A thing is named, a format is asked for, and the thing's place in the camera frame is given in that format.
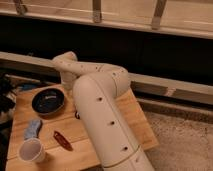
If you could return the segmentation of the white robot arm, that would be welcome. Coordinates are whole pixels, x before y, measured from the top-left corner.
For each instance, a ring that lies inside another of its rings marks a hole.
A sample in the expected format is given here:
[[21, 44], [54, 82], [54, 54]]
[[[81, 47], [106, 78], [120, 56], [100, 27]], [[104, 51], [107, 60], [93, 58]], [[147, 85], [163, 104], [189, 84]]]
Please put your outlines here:
[[115, 102], [130, 88], [128, 71], [112, 64], [80, 62], [73, 52], [54, 57], [52, 63], [72, 93], [104, 171], [154, 171]]

